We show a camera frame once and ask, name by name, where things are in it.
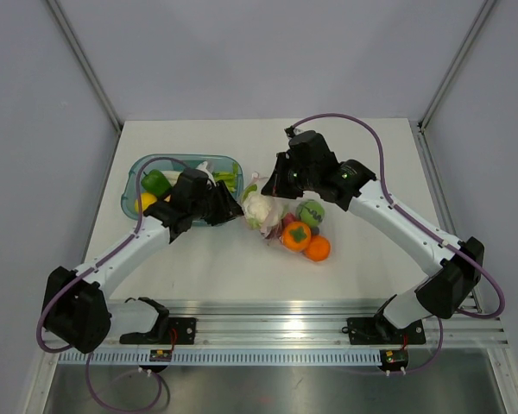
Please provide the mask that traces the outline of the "red toy tomato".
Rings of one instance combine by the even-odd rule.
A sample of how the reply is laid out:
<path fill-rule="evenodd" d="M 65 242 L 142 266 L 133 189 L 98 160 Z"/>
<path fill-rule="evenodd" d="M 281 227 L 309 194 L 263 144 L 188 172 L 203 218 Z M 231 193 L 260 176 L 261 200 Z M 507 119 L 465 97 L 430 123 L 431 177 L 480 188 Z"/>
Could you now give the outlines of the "red toy tomato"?
<path fill-rule="evenodd" d="M 283 227 L 286 227 L 288 226 L 290 223 L 294 223 L 297 221 L 297 218 L 296 216 L 291 213 L 291 212 L 288 212 L 282 219 L 281 219 L 281 223 L 282 223 L 282 226 Z"/>

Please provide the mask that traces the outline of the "white toy cauliflower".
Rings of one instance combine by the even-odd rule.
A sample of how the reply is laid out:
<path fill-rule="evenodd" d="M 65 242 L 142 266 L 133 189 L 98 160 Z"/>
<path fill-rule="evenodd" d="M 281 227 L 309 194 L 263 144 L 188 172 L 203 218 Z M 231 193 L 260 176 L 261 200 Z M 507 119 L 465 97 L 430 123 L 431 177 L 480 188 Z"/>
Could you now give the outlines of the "white toy cauliflower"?
<path fill-rule="evenodd" d="M 252 229 L 259 229 L 267 221 L 274 202 L 259 192 L 251 192 L 243 201 L 243 213 Z"/>

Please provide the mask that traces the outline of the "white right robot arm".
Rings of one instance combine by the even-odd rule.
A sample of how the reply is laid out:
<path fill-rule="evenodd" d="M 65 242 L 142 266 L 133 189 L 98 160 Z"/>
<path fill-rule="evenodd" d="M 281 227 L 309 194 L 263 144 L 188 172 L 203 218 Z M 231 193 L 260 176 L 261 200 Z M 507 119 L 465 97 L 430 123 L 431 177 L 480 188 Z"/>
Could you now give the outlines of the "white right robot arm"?
<path fill-rule="evenodd" d="M 358 216 L 407 253 L 426 279 L 389 298 L 368 324 L 373 336 L 393 342 L 412 323 L 450 318 L 481 278 L 484 246 L 437 229 L 405 204 L 389 201 L 382 181 L 357 160 L 340 162 L 323 135 L 309 130 L 292 138 L 276 155 L 262 194 L 296 199 L 305 191 Z"/>

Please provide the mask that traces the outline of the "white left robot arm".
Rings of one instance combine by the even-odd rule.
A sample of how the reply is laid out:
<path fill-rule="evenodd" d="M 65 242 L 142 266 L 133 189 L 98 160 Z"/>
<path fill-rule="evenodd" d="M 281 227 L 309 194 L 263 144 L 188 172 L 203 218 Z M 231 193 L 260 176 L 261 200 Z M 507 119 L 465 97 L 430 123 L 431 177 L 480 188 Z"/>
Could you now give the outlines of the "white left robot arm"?
<path fill-rule="evenodd" d="M 43 340 L 44 330 L 83 354 L 108 336 L 122 344 L 171 342 L 167 307 L 145 297 L 110 307 L 108 298 L 149 256 L 172 244 L 194 222 L 218 226 L 242 215 L 225 182 L 215 183 L 199 169 L 185 169 L 167 195 L 141 208 L 135 228 L 123 240 L 73 270 L 57 267 L 50 273 L 36 329 L 39 346 L 52 351 Z"/>

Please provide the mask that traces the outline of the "green toy melon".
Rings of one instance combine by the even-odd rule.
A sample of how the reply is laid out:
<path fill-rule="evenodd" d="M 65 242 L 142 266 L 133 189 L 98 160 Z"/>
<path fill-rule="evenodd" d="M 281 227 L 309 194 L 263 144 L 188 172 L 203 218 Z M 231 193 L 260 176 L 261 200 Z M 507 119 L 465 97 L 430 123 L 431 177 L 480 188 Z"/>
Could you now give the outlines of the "green toy melon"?
<path fill-rule="evenodd" d="M 318 201 L 308 199 L 298 205 L 295 215 L 309 227 L 316 228 L 325 219 L 325 209 Z"/>

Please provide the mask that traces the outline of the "clear zip top bag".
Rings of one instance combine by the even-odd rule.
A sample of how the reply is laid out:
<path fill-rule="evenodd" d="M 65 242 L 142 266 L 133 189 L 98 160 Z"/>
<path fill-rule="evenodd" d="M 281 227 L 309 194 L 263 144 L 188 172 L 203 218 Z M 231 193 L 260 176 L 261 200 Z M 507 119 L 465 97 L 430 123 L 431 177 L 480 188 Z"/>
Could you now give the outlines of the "clear zip top bag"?
<path fill-rule="evenodd" d="M 243 208 L 243 201 L 247 197 L 247 195 L 254 191 L 261 193 L 261 189 L 267 183 L 267 181 L 268 181 L 268 179 L 266 177 L 263 177 L 262 175 L 260 175 L 257 172 L 255 172 L 251 175 L 251 181 L 245 187 L 245 189 L 243 190 L 242 196 L 241 196 L 242 208 Z M 253 229 L 253 230 L 259 232 L 261 234 L 263 240 L 269 246 L 281 248 L 285 251 L 288 251 L 289 253 L 299 254 L 306 258 L 306 256 L 303 254 L 304 250 L 301 252 L 294 252 L 294 251 L 291 251 L 291 250 L 285 248 L 282 245 L 281 234 L 285 227 L 282 226 L 281 219 L 288 212 L 291 212 L 295 215 L 298 205 L 301 202 L 308 200 L 308 199 L 312 199 L 312 198 L 299 198 L 299 199 L 285 199 L 285 198 L 275 198 L 275 197 L 270 197 L 270 198 L 274 202 L 274 205 L 273 205 L 273 209 L 271 210 L 271 212 L 268 216 L 267 221 L 263 224 L 263 226 L 261 226 L 261 228 Z M 325 219 L 318 227 L 316 227 L 316 228 L 310 227 L 312 237 L 315 235 L 322 235 L 331 243 L 331 240 L 328 237 L 327 208 L 324 206 L 323 203 L 321 203 L 320 201 L 318 201 L 318 202 L 325 209 Z"/>

